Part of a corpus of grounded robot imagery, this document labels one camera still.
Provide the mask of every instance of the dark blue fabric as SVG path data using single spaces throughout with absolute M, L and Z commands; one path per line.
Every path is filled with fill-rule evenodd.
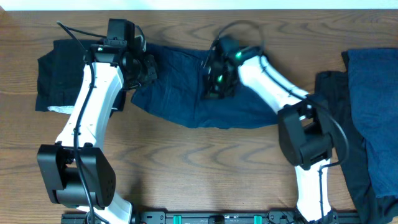
M 351 112 L 377 197 L 398 197 L 398 49 L 348 51 Z
M 131 102 L 166 120 L 188 128 L 259 128 L 277 123 L 273 110 L 250 88 L 238 86 L 233 98 L 201 100 L 202 62 L 207 50 L 147 44 L 155 57 L 158 80 L 137 90 Z

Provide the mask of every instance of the blue cloth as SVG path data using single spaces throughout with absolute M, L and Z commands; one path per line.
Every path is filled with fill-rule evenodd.
M 158 79 L 139 89 L 131 102 L 158 117 L 188 128 L 259 128 L 277 123 L 273 110 L 250 88 L 238 86 L 233 98 L 201 100 L 201 65 L 208 50 L 147 44 L 155 57 Z
M 398 197 L 398 49 L 348 51 L 351 112 L 377 197 Z

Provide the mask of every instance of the wood grain surface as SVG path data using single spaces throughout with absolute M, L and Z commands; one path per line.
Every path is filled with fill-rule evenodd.
M 398 47 L 398 11 L 74 11 L 0 12 L 0 222 L 59 223 L 68 209 L 50 203 L 36 161 L 68 116 L 34 111 L 37 59 L 52 42 L 68 39 L 56 25 L 105 34 L 109 18 L 139 24 L 149 42 L 207 49 L 217 31 L 236 19 L 261 24 L 275 67 L 312 91 L 315 74 L 345 70 L 340 53 Z M 243 42 L 257 31 L 230 30 Z M 294 168 L 282 155 L 277 127 L 187 129 L 129 102 L 106 131 L 105 154 L 117 191 L 142 207 L 172 210 L 268 210 L 294 207 Z M 330 203 L 352 210 L 339 167 L 328 174 Z

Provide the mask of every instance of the folded cloth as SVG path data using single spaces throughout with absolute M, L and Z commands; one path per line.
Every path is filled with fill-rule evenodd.
M 377 197 L 398 197 L 398 49 L 345 53 L 351 112 Z
M 153 85 L 135 92 L 131 102 L 168 121 L 188 128 L 259 128 L 277 123 L 273 110 L 250 88 L 222 100 L 202 100 L 203 61 L 208 50 L 147 44 L 159 69 Z
M 95 40 L 81 40 L 88 49 Z M 83 52 L 74 40 L 55 40 L 54 49 L 37 61 L 36 111 L 72 113 L 83 82 Z M 126 92 L 120 91 L 113 104 L 113 111 L 122 111 Z
M 342 72 L 322 72 L 317 75 L 315 93 L 322 94 L 329 102 L 331 115 L 343 128 L 349 142 L 349 159 L 341 165 L 347 188 L 353 199 L 361 223 L 389 223 L 398 216 L 398 200 L 395 196 L 377 198 L 368 172 L 368 156 L 364 138 L 355 128 L 351 117 L 348 76 Z M 345 156 L 344 142 L 336 140 L 339 160 Z

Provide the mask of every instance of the robotic arm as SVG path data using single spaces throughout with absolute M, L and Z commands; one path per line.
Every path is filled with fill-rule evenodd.
M 262 72 L 259 56 L 254 56 L 252 49 L 235 52 L 239 55 L 236 64 L 229 67 L 225 80 L 232 80 L 227 85 L 217 82 L 214 85 L 209 78 L 209 97 L 227 96 L 220 90 L 228 89 L 240 79 L 243 85 L 252 88 L 278 114 L 279 142 L 282 152 L 288 161 L 295 166 L 298 185 L 298 202 L 296 212 L 269 213 L 136 213 L 128 201 L 123 200 L 116 192 L 116 175 L 103 154 L 104 134 L 109 120 L 111 107 L 116 95 L 121 90 L 137 88 L 149 84 L 156 79 L 156 64 L 153 56 L 145 54 L 145 42 L 134 37 L 134 24 L 125 20 L 110 19 L 107 38 L 103 44 L 92 45 L 90 48 L 95 74 L 95 87 L 87 102 L 78 137 L 78 150 L 84 176 L 90 190 L 94 212 L 108 223 L 124 224 L 183 224 L 209 223 L 224 224 L 229 222 L 263 224 L 263 223 L 338 223 L 335 212 L 331 211 L 327 197 L 327 170 L 322 175 L 322 188 L 319 184 L 318 171 L 320 166 L 330 163 L 333 147 L 333 124 L 321 113 L 305 102 L 291 96 Z M 294 93 L 310 98 L 312 101 L 327 107 L 320 96 L 310 96 L 286 80 L 268 63 L 266 57 L 261 57 L 266 72 Z M 209 74 L 222 71 L 222 60 L 210 58 Z M 70 208 L 88 212 L 87 197 L 76 167 L 70 167 L 75 159 L 73 155 L 73 135 L 83 102 L 91 83 L 90 66 L 84 68 L 83 84 L 68 123 L 58 136 L 54 145 L 41 145 L 37 160 L 51 202 L 61 203 Z M 313 118 L 314 122 L 302 127 L 304 118 Z M 322 212 L 320 201 L 323 201 Z M 85 217 L 64 215 L 62 223 L 85 223 Z M 355 223 L 349 219 L 340 223 Z

